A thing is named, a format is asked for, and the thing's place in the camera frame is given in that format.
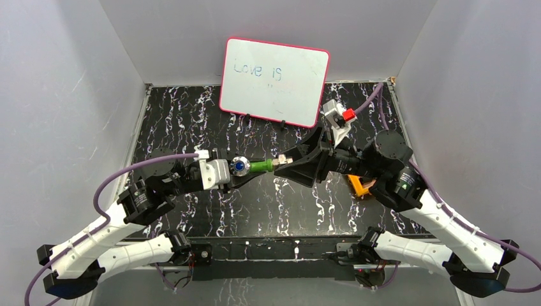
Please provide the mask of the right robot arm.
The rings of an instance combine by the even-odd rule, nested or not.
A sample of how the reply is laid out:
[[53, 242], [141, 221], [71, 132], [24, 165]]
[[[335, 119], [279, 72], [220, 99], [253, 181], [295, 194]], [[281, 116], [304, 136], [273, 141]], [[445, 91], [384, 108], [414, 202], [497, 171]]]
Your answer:
[[356, 149], [336, 142], [329, 128], [317, 126], [279, 154], [274, 174], [306, 187], [325, 180], [330, 172], [373, 180], [369, 191], [379, 203], [438, 239], [437, 244], [429, 244], [370, 227], [355, 245], [338, 250], [333, 259], [411, 264], [444, 275], [461, 291], [479, 298], [503, 291], [510, 278], [505, 265], [515, 260], [517, 245], [484, 238], [455, 210], [438, 201], [410, 162], [412, 154], [396, 131], [380, 131], [364, 148]]

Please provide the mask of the silver hex nut fitting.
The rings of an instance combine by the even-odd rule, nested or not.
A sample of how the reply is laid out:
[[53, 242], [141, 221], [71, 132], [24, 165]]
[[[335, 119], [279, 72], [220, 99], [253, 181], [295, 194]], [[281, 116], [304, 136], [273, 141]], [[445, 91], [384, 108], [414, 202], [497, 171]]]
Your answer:
[[274, 168], [279, 168], [281, 166], [293, 163], [292, 157], [287, 157], [284, 154], [279, 154], [276, 158], [272, 160], [272, 165]]

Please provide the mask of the green water faucet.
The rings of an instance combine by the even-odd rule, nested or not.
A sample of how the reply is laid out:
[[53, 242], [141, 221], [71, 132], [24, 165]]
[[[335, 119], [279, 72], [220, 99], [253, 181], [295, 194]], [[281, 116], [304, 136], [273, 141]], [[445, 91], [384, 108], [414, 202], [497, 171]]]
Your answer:
[[264, 161], [250, 161], [244, 156], [236, 156], [230, 163], [230, 168], [235, 176], [243, 177], [252, 173], [262, 173], [274, 171], [273, 161], [266, 159]]

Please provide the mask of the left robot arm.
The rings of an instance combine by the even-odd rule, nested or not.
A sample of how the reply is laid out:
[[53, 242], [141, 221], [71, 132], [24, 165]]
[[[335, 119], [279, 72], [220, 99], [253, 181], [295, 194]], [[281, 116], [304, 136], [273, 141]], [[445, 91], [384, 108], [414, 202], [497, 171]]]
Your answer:
[[[171, 198], [202, 190], [206, 181], [199, 170], [206, 167], [208, 150], [166, 155], [132, 164], [110, 175], [96, 190], [94, 207], [97, 220], [58, 245], [42, 245], [37, 250], [45, 292], [56, 300], [72, 300], [94, 290], [111, 276], [134, 268], [158, 263], [191, 264], [193, 252], [189, 240], [180, 231], [164, 231], [143, 242], [121, 246], [118, 243], [171, 211]], [[125, 173], [142, 170], [146, 175], [124, 190], [115, 203], [103, 210], [102, 191]]]

